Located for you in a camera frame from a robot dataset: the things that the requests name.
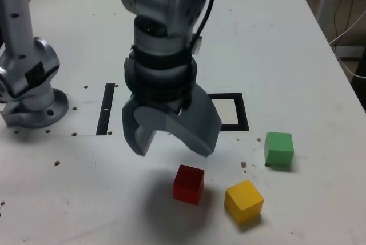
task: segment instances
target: wire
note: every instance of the wire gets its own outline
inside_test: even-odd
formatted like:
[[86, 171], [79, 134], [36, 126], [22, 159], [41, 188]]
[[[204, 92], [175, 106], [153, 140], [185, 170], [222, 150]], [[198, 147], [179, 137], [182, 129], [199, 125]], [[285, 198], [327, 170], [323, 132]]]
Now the wire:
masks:
[[[334, 28], [336, 30], [336, 38], [338, 37], [338, 29], [337, 29], [337, 24], [336, 24], [336, 16], [337, 16], [337, 12], [338, 12], [338, 9], [339, 9], [339, 6], [341, 5], [341, 3], [342, 3], [342, 0], [339, 0], [338, 1], [338, 5], [336, 7], [336, 10], [334, 11], [334, 16], [333, 16], [333, 24], [334, 24]], [[337, 42], [334, 43], [333, 52], [335, 54], [337, 54]]]
[[358, 23], [358, 21], [360, 20], [360, 19], [362, 19], [362, 17], [364, 16], [364, 14], [366, 14], [366, 10], [361, 14], [361, 16], [351, 25], [351, 27], [350, 28], [348, 28], [347, 30], [345, 30], [342, 34], [340, 34], [338, 37], [336, 37], [334, 40], [332, 40], [332, 41], [330, 41], [330, 43], [329, 44], [332, 44], [334, 41], [336, 41], [337, 39], [339, 39], [340, 37], [342, 37], [345, 33], [347, 33], [348, 31], [350, 31], [350, 29], [351, 28], [353, 28], [354, 27], [354, 25], [356, 24], [356, 23]]
[[192, 38], [192, 40], [191, 40], [191, 42], [189, 44], [189, 48], [190, 48], [191, 52], [192, 52], [192, 50], [193, 50], [193, 48], [194, 48], [194, 46], [195, 46], [198, 38], [200, 37], [200, 34], [201, 34], [202, 30], [204, 29], [204, 27], [206, 25], [206, 22], [208, 20], [208, 17], [210, 16], [210, 13], [211, 13], [211, 10], [212, 10], [212, 6], [213, 6], [213, 2], [214, 2], [214, 0], [210, 0], [209, 1], [206, 14], [205, 14], [205, 16], [204, 16], [204, 18], [203, 18], [203, 20], [202, 20], [202, 22], [201, 22], [201, 24], [200, 24], [197, 32], [195, 33], [195, 35], [193, 36], [193, 38]]
[[342, 65], [345, 67], [345, 69], [351, 74], [351, 75], [353, 75], [354, 77], [356, 77], [356, 78], [365, 78], [366, 79], [366, 77], [363, 77], [363, 76], [361, 76], [361, 75], [356, 75], [355, 73], [353, 73], [348, 67], [347, 67], [347, 65], [336, 55], [336, 54], [334, 54], [335, 56], [336, 56], [336, 58], [338, 59], [338, 61], [340, 62], [340, 63], [342, 63]]
[[[349, 13], [348, 13], [348, 18], [347, 18], [347, 23], [345, 25], [345, 29], [347, 30], [348, 25], [349, 25], [349, 19], [351, 18], [351, 14], [352, 14], [352, 9], [353, 9], [353, 0], [351, 0], [351, 7], [349, 8]], [[335, 42], [335, 46], [341, 41], [342, 37], [340, 37], [336, 42]]]

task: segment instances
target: black rectangular frame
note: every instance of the black rectangular frame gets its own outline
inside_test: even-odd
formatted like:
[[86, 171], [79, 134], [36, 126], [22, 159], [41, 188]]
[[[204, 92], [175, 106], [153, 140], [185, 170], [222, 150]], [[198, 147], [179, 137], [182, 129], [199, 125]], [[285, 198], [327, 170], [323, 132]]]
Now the black rectangular frame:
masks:
[[249, 131], [244, 101], [241, 93], [208, 94], [211, 99], [234, 99], [238, 124], [223, 124], [221, 132]]

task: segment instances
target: yellow cube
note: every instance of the yellow cube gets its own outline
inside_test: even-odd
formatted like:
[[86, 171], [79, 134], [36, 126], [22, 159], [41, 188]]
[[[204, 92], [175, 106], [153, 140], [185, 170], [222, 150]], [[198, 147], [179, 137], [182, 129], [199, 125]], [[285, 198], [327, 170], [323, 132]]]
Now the yellow cube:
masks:
[[239, 225], [259, 215], [264, 198], [249, 180], [226, 189], [225, 208]]

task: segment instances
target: black cable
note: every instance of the black cable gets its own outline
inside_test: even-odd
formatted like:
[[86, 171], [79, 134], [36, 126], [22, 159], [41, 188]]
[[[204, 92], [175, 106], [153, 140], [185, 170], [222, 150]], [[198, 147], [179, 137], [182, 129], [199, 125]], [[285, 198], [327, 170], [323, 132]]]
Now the black cable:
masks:
[[210, 16], [210, 13], [211, 13], [211, 10], [212, 10], [212, 6], [213, 6], [213, 2], [214, 2], [214, 0], [210, 0], [209, 1], [206, 14], [205, 14], [205, 16], [204, 16], [204, 18], [203, 18], [203, 20], [202, 20], [202, 22], [201, 22], [201, 24], [200, 24], [197, 32], [196, 32], [196, 34], [193, 36], [193, 38], [192, 38], [192, 40], [191, 40], [191, 42], [189, 44], [189, 48], [190, 48], [191, 52], [192, 52], [192, 50], [193, 50], [193, 48], [194, 48], [194, 46], [195, 46], [198, 38], [200, 37], [200, 34], [201, 34], [202, 30], [204, 29], [204, 27], [206, 25], [206, 22], [207, 22], [207, 20], [208, 20], [208, 18]]
[[[352, 14], [352, 9], [353, 9], [353, 0], [351, 0], [351, 8], [349, 9], [349, 13], [348, 13], [348, 19], [347, 19], [347, 23], [345, 25], [345, 31], [348, 29], [348, 25], [349, 25], [349, 19], [351, 18], [351, 14]], [[337, 41], [336, 44], [339, 43], [339, 41], [342, 39], [342, 37], [340, 37]]]
[[[337, 24], [336, 24], [336, 15], [337, 15], [337, 12], [338, 12], [338, 9], [339, 9], [339, 6], [341, 5], [341, 3], [342, 3], [342, 0], [339, 0], [338, 5], [336, 7], [336, 10], [334, 12], [334, 16], [333, 16], [333, 24], [334, 24], [334, 28], [336, 30], [336, 38], [338, 37], [338, 29], [337, 29]], [[335, 54], [337, 54], [337, 41], [333, 45], [333, 51], [334, 51]]]

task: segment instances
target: wooden block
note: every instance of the wooden block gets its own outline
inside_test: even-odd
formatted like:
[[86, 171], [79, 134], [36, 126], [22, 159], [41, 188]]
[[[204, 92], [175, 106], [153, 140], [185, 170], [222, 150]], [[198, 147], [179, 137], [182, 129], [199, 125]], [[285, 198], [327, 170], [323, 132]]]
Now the wooden block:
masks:
[[198, 205], [204, 189], [204, 175], [204, 170], [181, 165], [174, 180], [174, 199]]
[[226, 189], [225, 208], [238, 225], [259, 215], [264, 198], [249, 180]]
[[269, 166], [289, 167], [293, 157], [291, 134], [268, 132], [264, 143], [264, 160]]

